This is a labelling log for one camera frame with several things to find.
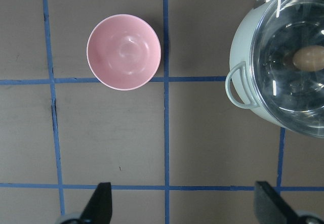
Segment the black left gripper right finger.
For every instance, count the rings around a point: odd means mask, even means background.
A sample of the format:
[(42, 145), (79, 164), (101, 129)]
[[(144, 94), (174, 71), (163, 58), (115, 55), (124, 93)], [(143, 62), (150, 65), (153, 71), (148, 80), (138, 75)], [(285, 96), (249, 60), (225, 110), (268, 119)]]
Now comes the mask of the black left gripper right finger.
[(266, 181), (256, 181), (254, 214), (258, 223), (323, 223), (323, 219), (309, 212), (296, 212)]

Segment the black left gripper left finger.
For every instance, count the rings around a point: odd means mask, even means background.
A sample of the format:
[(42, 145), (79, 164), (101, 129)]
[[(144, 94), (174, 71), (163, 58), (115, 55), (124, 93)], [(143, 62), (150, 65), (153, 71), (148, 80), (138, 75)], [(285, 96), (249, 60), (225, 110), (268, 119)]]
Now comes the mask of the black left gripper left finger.
[(112, 219), (111, 183), (99, 183), (81, 213), (61, 216), (57, 223), (110, 223)]

